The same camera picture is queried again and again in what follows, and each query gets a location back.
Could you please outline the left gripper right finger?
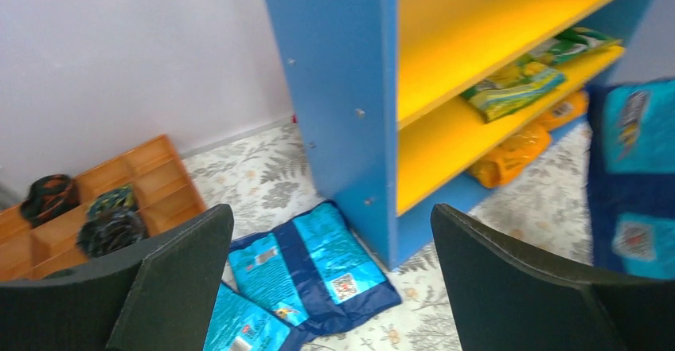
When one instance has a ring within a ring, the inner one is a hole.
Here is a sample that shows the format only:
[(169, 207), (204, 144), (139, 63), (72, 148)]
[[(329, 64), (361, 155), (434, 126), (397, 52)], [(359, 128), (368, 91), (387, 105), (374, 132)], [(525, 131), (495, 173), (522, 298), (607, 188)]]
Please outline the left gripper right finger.
[(465, 350), (671, 350), (674, 283), (592, 267), (446, 204), (431, 228)]

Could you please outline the yellow green Fox's candy bag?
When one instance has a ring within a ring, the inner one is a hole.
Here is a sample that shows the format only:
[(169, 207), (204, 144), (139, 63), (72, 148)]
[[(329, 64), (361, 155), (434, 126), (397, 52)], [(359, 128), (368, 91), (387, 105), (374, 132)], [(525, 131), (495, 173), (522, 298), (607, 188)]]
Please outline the yellow green Fox's candy bag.
[(479, 112), (485, 123), (491, 123), (535, 103), (565, 80), (559, 70), (525, 54), (460, 96)]

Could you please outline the orange mango candy bag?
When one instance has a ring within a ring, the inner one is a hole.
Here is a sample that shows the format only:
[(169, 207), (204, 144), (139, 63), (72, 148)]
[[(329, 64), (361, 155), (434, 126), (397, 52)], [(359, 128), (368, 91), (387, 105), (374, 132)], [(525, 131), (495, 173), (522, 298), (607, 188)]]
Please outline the orange mango candy bag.
[(507, 185), (551, 142), (551, 135), (540, 124), (529, 124), (476, 161), (467, 173), (489, 189)]

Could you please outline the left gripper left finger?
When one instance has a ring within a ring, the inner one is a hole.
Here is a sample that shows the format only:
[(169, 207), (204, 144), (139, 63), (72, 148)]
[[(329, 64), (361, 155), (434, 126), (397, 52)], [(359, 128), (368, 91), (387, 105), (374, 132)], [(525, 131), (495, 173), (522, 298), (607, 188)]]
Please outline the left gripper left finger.
[(2, 283), (2, 349), (202, 349), (233, 226), (219, 204), (110, 255)]

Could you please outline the large blue candy bag front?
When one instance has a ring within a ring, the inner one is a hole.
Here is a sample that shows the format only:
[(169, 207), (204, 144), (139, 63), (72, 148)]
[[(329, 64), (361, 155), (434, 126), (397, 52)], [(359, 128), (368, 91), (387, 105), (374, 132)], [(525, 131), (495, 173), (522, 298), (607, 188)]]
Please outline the large blue candy bag front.
[(590, 86), (587, 205), (596, 267), (674, 277), (674, 80)]

